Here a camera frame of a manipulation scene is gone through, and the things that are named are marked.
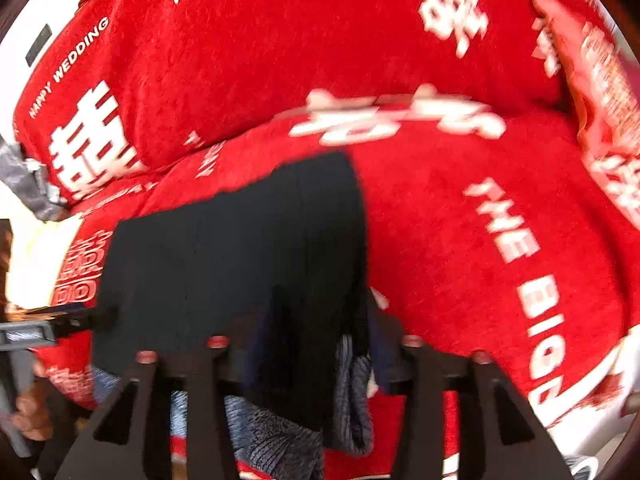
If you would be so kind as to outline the person's left hand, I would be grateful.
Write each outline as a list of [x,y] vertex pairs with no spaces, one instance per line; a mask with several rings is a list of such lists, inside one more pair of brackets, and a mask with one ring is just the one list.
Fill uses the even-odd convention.
[[35,359],[32,371],[35,376],[34,382],[17,397],[12,422],[26,439],[43,442],[53,436],[53,422],[47,404],[50,384],[46,368],[40,359]]

